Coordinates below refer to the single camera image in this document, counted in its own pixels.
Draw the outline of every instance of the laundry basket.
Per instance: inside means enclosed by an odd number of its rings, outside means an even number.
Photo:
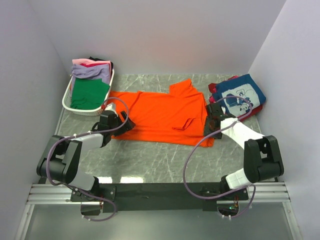
[[[104,100],[106,100],[109,97],[114,76],[115,76],[115,70],[112,69],[111,79],[110,79],[110,84],[109,84],[110,88],[109,88],[109,91],[106,93]],[[72,93],[71,93],[71,89],[70,89],[71,82],[72,82],[72,77],[69,81],[69,84],[68,84],[66,90],[65,90],[65,93],[64,93],[64,96],[62,99],[62,106],[65,109],[73,112],[74,114],[78,114],[78,115],[83,115],[83,116],[98,116],[98,115],[100,115],[103,111],[103,109],[101,107],[98,107],[93,110],[74,109],[74,108],[70,107],[71,106],[71,97],[72,97]]]

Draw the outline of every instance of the basket rim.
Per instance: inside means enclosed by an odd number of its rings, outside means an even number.
[[[108,92],[106,93],[105,95],[105,98],[104,100],[107,100],[108,97],[109,97],[109,94],[111,92],[111,85],[112,85],[112,82],[113,82],[113,79],[114,79],[114,75],[115,75],[115,69],[112,69],[112,73],[111,73],[111,79],[110,79],[110,88],[108,90]],[[92,109],[92,110],[81,110],[81,109],[75,109],[75,108],[71,108],[71,107],[68,107],[65,105],[65,99],[67,97],[67,94],[68,92],[70,91],[70,85],[72,83],[72,76],[70,78],[70,81],[69,81],[69,84],[68,86],[66,87],[66,90],[64,92],[64,95],[63,95],[63,98],[62,98],[62,106],[66,109],[66,110],[69,110],[69,111],[72,111],[72,112],[78,112],[78,113],[94,113],[94,112],[97,112],[101,109],[101,106],[96,108],[96,109]]]

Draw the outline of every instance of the orange cloth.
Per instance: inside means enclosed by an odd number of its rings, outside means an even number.
[[[171,85],[169,93],[111,91],[109,96],[128,105],[129,117],[136,124],[115,139],[195,146],[204,137],[206,101],[190,79]],[[119,101],[111,102],[117,104],[118,113],[126,110]],[[201,146],[213,144],[214,139],[209,138]]]

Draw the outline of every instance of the green cloth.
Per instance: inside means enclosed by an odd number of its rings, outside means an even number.
[[[93,110],[101,106],[110,86],[102,79],[76,78],[71,96],[71,108]]]

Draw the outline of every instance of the marble table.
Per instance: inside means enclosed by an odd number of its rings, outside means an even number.
[[[208,84],[220,83],[230,77],[232,75],[115,75],[112,90],[168,93],[171,84],[190,78],[208,101],[211,95]],[[98,116],[81,116],[65,110],[58,134],[69,136],[87,132],[98,120]],[[245,120],[244,124],[260,132],[255,116]],[[102,183],[180,183],[184,162],[192,149],[186,145],[113,139],[107,146],[84,154],[79,167],[99,177]],[[243,167],[243,155],[242,148],[227,136],[217,139],[213,147],[198,147],[188,164],[187,181],[219,182],[222,176]]]

